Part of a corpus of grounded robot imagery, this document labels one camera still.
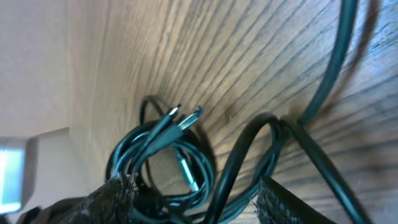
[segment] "wooden surface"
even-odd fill
[[[0,136],[68,127],[64,0],[0,1]]]
[[[112,148],[137,125],[145,95],[181,103],[186,113],[202,105],[219,170],[255,114],[300,113],[322,79],[339,6],[327,0],[68,1],[70,132],[92,188],[101,184]],[[339,82],[308,126],[376,223],[398,218],[397,15],[395,0],[360,2]],[[233,195],[250,183],[269,145],[267,132],[252,145]],[[273,178],[332,220],[348,222],[298,145],[285,147]],[[178,181],[168,173],[162,188]],[[249,206],[235,222],[257,223],[254,211]]]

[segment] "wire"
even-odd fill
[[[318,90],[298,121],[288,116],[277,119],[271,113],[261,113],[250,121],[230,152],[206,212],[187,217],[183,215],[188,210],[202,206],[215,185],[216,171],[211,163],[211,156],[206,153],[205,144],[189,129],[182,128],[185,126],[181,125],[183,122],[181,120],[186,121],[190,117],[183,117],[179,120],[181,123],[177,123],[173,121],[173,118],[170,119],[170,113],[165,114],[162,111],[157,103],[159,99],[154,96],[146,96],[141,103],[140,125],[127,133],[118,143],[106,168],[106,179],[125,173],[131,175],[137,184],[137,193],[146,195],[145,199],[149,198],[148,200],[153,203],[151,207],[142,208],[140,208],[141,202],[136,203],[131,218],[138,218],[149,223],[228,223],[236,218],[257,195],[260,178],[272,175],[284,144],[293,137],[320,171],[352,222],[370,223],[366,212],[333,163],[302,127],[315,117],[336,82],[349,47],[357,5],[357,0],[341,2],[338,31],[330,61]],[[148,103],[154,106],[161,120],[144,122]],[[251,185],[227,203],[229,193],[250,145],[259,130],[266,124],[269,124],[271,128],[272,144],[256,167]],[[152,180],[147,160],[150,156],[163,150],[165,146],[173,147],[178,158],[182,158],[179,153],[187,153],[192,166],[192,175],[198,179],[198,190],[191,190],[189,193],[181,195],[162,195],[160,193]],[[141,169],[144,164],[147,166],[150,187],[142,178]],[[165,207],[167,212],[162,211],[162,207]]]

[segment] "cable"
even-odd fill
[[[106,168],[106,179],[111,176],[130,175],[137,185],[136,202],[133,203],[134,209],[130,218],[149,223],[228,223],[257,195],[260,178],[272,175],[284,144],[294,138],[320,171],[352,222],[370,223],[366,212],[333,163],[302,127],[315,117],[336,82],[351,39],[357,5],[357,0],[341,2],[338,32],[330,61],[318,90],[298,121],[288,116],[278,119],[271,113],[261,113],[251,120],[231,150],[207,212],[187,217],[183,215],[187,210],[202,206],[215,185],[216,171],[211,163],[211,156],[206,153],[205,145],[189,130],[200,117],[201,108],[188,117],[183,115],[174,121],[179,105],[164,113],[158,104],[159,99],[146,96],[141,103],[140,125],[118,143]],[[160,120],[144,121],[148,103],[154,106]],[[272,144],[256,167],[251,185],[227,203],[250,145],[266,124],[271,128]],[[152,180],[147,160],[169,146],[173,147],[182,164],[186,181],[190,184],[191,191],[187,194],[162,195]],[[142,178],[141,170],[144,164],[147,167],[150,186]]]

